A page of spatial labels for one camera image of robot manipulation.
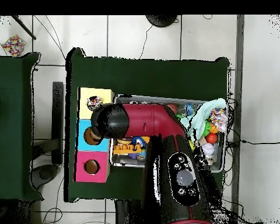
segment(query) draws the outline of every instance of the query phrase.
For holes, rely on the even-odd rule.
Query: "blue object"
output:
[[[142,149],[145,149],[146,146],[147,146],[147,143],[146,143],[146,142],[144,141],[144,139],[143,139],[142,137],[140,137],[140,136],[133,137],[133,138],[132,138],[132,143],[131,143],[131,144],[133,144],[133,145],[140,144]]]
[[[192,104],[186,104],[185,107],[185,112],[187,113],[187,116],[193,115]]]
[[[85,130],[91,126],[91,120],[79,120],[78,151],[108,151],[109,140],[104,138],[99,145],[89,145],[84,140]]]

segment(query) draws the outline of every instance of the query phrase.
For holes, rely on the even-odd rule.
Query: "toy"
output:
[[[167,107],[169,107],[174,114],[177,114],[179,112],[179,108],[175,104],[167,104]]]
[[[117,142],[119,143],[119,145],[121,145],[121,144],[131,144],[132,143],[132,138],[117,139]]]
[[[137,154],[136,158],[137,158],[138,160],[145,160],[145,158],[146,158],[146,150],[143,149],[141,153],[138,153],[138,154]]]
[[[110,172],[110,140],[98,141],[100,136],[96,136],[90,131],[92,126],[90,119],[95,106],[113,102],[114,93],[110,89],[88,87],[80,87],[76,93],[79,96],[78,119],[76,120],[79,131],[76,133],[73,181],[75,183],[105,183]]]
[[[225,115],[225,110],[223,110],[223,109],[211,110],[209,120],[211,121],[211,123],[213,125],[215,125],[217,127],[217,129],[220,132],[224,132],[226,130],[226,124],[227,124],[228,118]]]
[[[141,146],[140,144],[136,144],[135,146],[132,144],[122,144],[120,145],[114,145],[113,147],[113,154],[115,155],[124,155],[124,154],[130,154],[130,153],[141,153]]]
[[[176,114],[176,117],[178,117],[180,120],[183,118],[183,116],[181,114]]]
[[[200,139],[198,140],[198,144],[199,144],[200,146],[205,145],[205,144],[207,144],[207,140],[205,140],[205,138],[200,138]]]
[[[11,56],[17,57],[24,49],[25,41],[22,40],[17,34],[6,40],[2,47],[5,51],[9,52]]]
[[[209,130],[211,129],[211,124],[205,120],[205,127],[204,127],[204,131],[202,133],[202,137],[205,137],[209,134]]]
[[[218,138],[216,134],[210,133],[205,137],[205,140],[209,143],[209,144],[214,144]]]
[[[90,111],[93,111],[101,104],[103,104],[103,99],[99,96],[92,96],[87,99],[87,107]]]
[[[214,163],[214,157],[212,155],[205,155],[205,159],[208,162],[209,166],[212,166]]]
[[[128,154],[128,157],[130,157],[131,159],[136,159],[137,153]]]
[[[193,151],[195,149],[194,143],[191,140],[189,140],[189,144],[190,144],[190,147],[191,147],[191,149]]]
[[[178,113],[181,114],[183,117],[193,115],[194,109],[193,109],[192,104],[186,104],[186,105],[180,106],[178,108]]]
[[[218,132],[219,132],[219,130],[217,129],[217,126],[215,126],[214,124],[211,124],[211,129],[209,130],[209,133],[216,134]]]
[[[206,143],[205,145],[202,145],[202,150],[205,155],[212,155],[215,151],[215,148],[211,143]]]
[[[140,144],[141,148],[146,148],[147,146],[147,142],[140,136],[133,137],[131,143],[133,145]]]
[[[149,136],[143,136],[142,139],[148,144],[151,138]]]

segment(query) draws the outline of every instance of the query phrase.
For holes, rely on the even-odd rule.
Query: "green table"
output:
[[[115,94],[227,99],[228,67],[227,58],[214,62],[90,58],[73,48],[66,59],[65,150],[69,155],[65,155],[65,200],[142,199],[142,168],[112,166],[106,183],[73,182],[78,87],[111,89]],[[222,172],[215,179],[222,190]]]
[[[32,68],[39,58],[0,57],[0,199],[41,199],[29,183]]]

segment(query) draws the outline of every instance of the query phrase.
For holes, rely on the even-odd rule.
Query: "black stand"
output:
[[[18,22],[18,24],[20,24],[20,26],[27,32],[27,34],[29,34],[33,40],[36,40],[36,37],[33,35],[33,33],[24,25],[24,23],[17,17],[17,16],[11,16],[14,18],[14,20],[16,22]]]
[[[51,139],[35,143],[32,159],[51,152],[52,164],[62,164],[63,150],[63,105],[64,86],[62,82],[53,82],[52,90],[52,129]]]
[[[57,175],[58,164],[63,163],[63,105],[64,86],[62,82],[53,82],[52,89],[52,129],[51,139],[33,145],[32,159],[51,152],[53,165],[42,165],[32,169],[32,183],[36,189],[53,180]]]

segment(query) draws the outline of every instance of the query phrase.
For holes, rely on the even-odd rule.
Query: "plastic bin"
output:
[[[136,96],[132,95],[129,97],[124,94],[118,94],[114,98],[114,103],[130,103],[130,102],[146,102],[146,103],[159,103],[159,104],[175,104],[177,106],[182,106],[187,103],[195,104],[198,107],[205,103],[205,101],[199,100],[184,100],[184,99],[171,99],[171,98],[162,98],[162,97],[150,97],[150,96]],[[225,158],[225,142],[226,132],[219,132],[218,140],[214,144],[215,151],[213,153],[213,164],[210,166],[213,173],[218,173],[223,170],[224,167],[224,158]],[[115,155],[113,154],[113,146],[117,144],[116,139],[111,140],[110,144],[110,163],[113,166],[129,166],[129,167],[144,167],[145,161],[132,159],[127,155]]]

